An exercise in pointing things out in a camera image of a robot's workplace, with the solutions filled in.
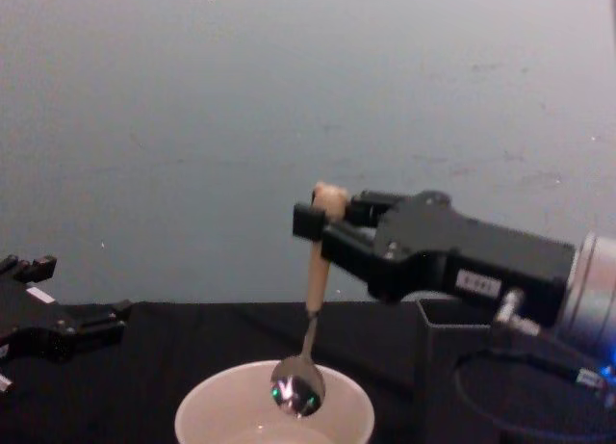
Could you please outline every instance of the cable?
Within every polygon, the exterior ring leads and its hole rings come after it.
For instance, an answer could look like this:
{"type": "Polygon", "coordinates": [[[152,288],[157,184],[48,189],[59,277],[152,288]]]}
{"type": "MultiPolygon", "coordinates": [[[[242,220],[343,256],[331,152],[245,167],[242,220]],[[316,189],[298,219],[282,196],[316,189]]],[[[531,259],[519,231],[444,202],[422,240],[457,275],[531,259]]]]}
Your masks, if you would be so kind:
{"type": "Polygon", "coordinates": [[[575,385],[580,385],[580,383],[578,382],[578,375],[580,370],[586,369],[572,368],[564,364],[554,362],[547,358],[539,357],[535,354],[514,353],[499,350],[484,350],[461,357],[453,370],[453,385],[455,387],[455,391],[458,397],[474,413],[491,421],[500,430],[513,432],[518,435],[526,435],[542,439],[560,440],[568,442],[596,442],[606,440],[613,441],[616,438],[616,431],[590,435],[571,435],[562,432],[537,430],[534,428],[517,426],[485,411],[483,408],[477,405],[477,403],[475,403],[473,399],[471,399],[471,397],[469,397],[469,395],[464,390],[464,387],[462,386],[462,381],[460,379],[461,367],[470,362],[471,360],[480,357],[491,358],[511,363],[525,364],[530,367],[541,370],[542,372],[555,375],[575,385]]]}

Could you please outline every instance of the metal spoon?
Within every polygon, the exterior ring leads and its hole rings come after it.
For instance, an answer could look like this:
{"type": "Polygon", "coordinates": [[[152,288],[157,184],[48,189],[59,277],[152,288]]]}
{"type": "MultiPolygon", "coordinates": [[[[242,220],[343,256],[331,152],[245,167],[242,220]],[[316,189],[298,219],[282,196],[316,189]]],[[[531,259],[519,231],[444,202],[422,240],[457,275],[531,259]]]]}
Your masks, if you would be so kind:
{"type": "Polygon", "coordinates": [[[318,317],[310,317],[301,354],[287,357],[271,373],[271,396],[297,418],[315,413],[325,399],[325,381],[311,357],[318,317]]]}
{"type": "MultiPolygon", "coordinates": [[[[325,210],[330,220],[340,220],[345,215],[348,192],[340,187],[317,183],[313,206],[325,210]]],[[[315,342],[317,319],[321,310],[329,262],[321,258],[321,243],[312,245],[306,310],[309,324],[300,355],[287,357],[271,373],[271,396],[285,412],[298,418],[315,413],[325,399],[325,382],[312,361],[311,351],[315,342]]]]}

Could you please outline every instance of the white bowl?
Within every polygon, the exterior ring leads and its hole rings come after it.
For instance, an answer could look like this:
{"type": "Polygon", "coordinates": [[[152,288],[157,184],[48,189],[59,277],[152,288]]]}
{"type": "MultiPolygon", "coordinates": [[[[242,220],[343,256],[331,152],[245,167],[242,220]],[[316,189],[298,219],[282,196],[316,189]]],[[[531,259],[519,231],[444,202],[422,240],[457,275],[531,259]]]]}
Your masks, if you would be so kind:
{"type": "Polygon", "coordinates": [[[277,360],[240,365],[199,383],[175,415],[180,444],[368,444],[374,409],[352,379],[319,366],[325,400],[317,412],[297,419],[270,394],[277,360]]]}

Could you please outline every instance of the sticker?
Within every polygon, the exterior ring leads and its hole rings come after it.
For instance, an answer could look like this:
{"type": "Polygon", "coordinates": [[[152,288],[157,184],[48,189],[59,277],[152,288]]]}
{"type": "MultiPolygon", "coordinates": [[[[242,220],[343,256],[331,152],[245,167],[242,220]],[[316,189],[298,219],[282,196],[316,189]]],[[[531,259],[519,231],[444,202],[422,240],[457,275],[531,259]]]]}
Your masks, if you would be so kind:
{"type": "Polygon", "coordinates": [[[475,274],[463,269],[458,272],[455,286],[484,297],[497,299],[501,292],[501,281],[487,275],[475,274]]]}
{"type": "Polygon", "coordinates": [[[49,304],[50,302],[54,302],[55,300],[53,298],[51,298],[49,295],[47,295],[45,292],[43,292],[42,290],[40,290],[37,287],[30,287],[26,290],[30,295],[32,295],[33,297],[41,300],[42,302],[44,302],[45,304],[49,304]]]}

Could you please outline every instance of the black tablecloth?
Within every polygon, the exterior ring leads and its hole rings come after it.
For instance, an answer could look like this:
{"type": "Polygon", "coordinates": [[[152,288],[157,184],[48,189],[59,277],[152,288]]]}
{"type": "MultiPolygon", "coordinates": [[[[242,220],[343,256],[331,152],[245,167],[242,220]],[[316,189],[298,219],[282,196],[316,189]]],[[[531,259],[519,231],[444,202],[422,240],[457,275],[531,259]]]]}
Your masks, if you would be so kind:
{"type": "MultiPolygon", "coordinates": [[[[321,314],[314,357],[365,388],[379,443],[413,442],[413,313],[411,303],[357,302],[329,303],[321,314]]],[[[0,397],[0,443],[172,444],[175,411],[194,386],[238,364],[296,353],[305,327],[299,303],[136,304],[119,345],[61,365],[17,359],[2,368],[15,389],[0,397]]],[[[565,415],[570,407],[545,401],[565,415]]]]}

